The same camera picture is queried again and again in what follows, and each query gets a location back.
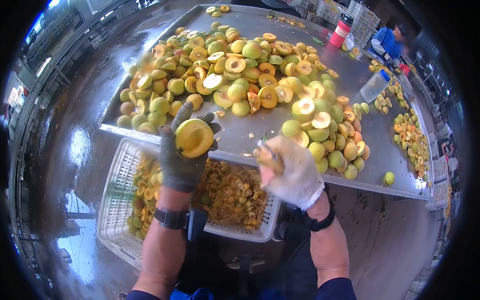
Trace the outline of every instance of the gloved hand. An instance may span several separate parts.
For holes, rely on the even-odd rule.
[[[177,150],[175,146],[175,131],[180,124],[190,119],[192,112],[193,103],[186,102],[179,109],[171,126],[163,125],[158,129],[161,137],[160,157],[158,161],[163,174],[162,184],[173,190],[185,193],[195,191],[197,183],[200,182],[200,177],[205,170],[208,151],[218,149],[216,140],[213,140],[208,151],[196,158],[183,157],[180,151]],[[220,131],[220,125],[218,123],[212,123],[215,118],[212,112],[207,112],[197,118],[202,119],[210,125],[214,134]]]
[[[393,59],[391,57],[389,57],[386,61],[385,61],[385,64],[387,65],[387,67],[389,68],[394,68],[395,66],[395,63],[393,61]]]
[[[302,211],[309,209],[325,187],[310,151],[284,136],[276,136],[265,144],[277,154],[278,159],[283,160],[285,171],[282,175],[276,175],[271,168],[260,165],[262,189],[298,206]],[[253,155],[258,157],[261,151],[256,148]]]

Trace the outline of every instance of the leaf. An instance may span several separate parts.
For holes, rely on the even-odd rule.
[[[212,34],[214,34],[215,32],[220,32],[220,31],[218,31],[218,30],[210,30],[209,32],[200,32],[200,33],[197,33],[197,36],[204,37],[204,36],[212,35]]]
[[[316,37],[314,37],[314,36],[311,36],[311,35],[310,35],[308,32],[306,32],[306,31],[305,31],[305,33],[308,34],[315,43],[317,43],[317,44],[319,44],[319,45],[322,45],[322,46],[324,45],[324,43],[323,43],[321,40],[319,40],[318,38],[316,38]]]

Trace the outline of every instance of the glove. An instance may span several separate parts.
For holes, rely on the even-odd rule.
[[[395,63],[393,61],[393,59],[391,57],[389,57],[386,61],[385,61],[385,64],[387,65],[387,67],[389,68],[393,68],[395,66]]]
[[[279,156],[278,159],[283,160],[285,171],[277,175],[268,166],[260,165],[262,189],[306,211],[317,201],[325,187],[312,154],[284,136],[276,136],[265,144]],[[262,149],[256,148],[253,155],[258,157],[261,152]]]
[[[199,157],[186,158],[177,150],[175,146],[175,131],[180,124],[190,119],[192,112],[193,103],[186,102],[177,112],[171,126],[163,125],[158,129],[161,137],[160,157],[158,161],[163,174],[162,184],[173,190],[185,193],[195,191],[197,184],[200,182],[200,177],[205,170],[208,151],[218,149],[216,140],[213,140],[208,151]],[[212,123],[215,118],[212,112],[207,112],[197,118],[205,121],[214,134],[220,131],[220,125],[218,123]]]

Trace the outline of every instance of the wrist strap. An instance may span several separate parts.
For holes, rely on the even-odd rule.
[[[169,209],[155,210],[154,217],[160,222],[160,225],[169,229],[182,229],[187,226],[188,211],[176,212]]]
[[[320,222],[316,219],[310,218],[308,215],[305,214],[305,225],[308,227],[308,229],[310,229],[311,231],[320,231],[329,227],[332,224],[333,220],[335,219],[335,210],[333,208],[333,202],[330,200],[330,197],[328,197],[328,203],[330,204],[330,212],[328,213],[328,216]]]

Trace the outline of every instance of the wet floor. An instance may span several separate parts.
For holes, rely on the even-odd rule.
[[[164,1],[113,24],[109,39],[95,49],[52,100],[34,134],[30,188],[39,261],[59,299],[116,299],[130,290],[139,271],[96,237],[98,210],[120,136],[98,129],[110,98],[134,58],[191,0]],[[351,274],[358,299],[403,299],[411,282],[430,263],[439,224],[423,201],[393,201],[372,193],[332,187],[336,213],[348,239]],[[282,243],[217,240],[222,257],[251,252],[274,264]]]

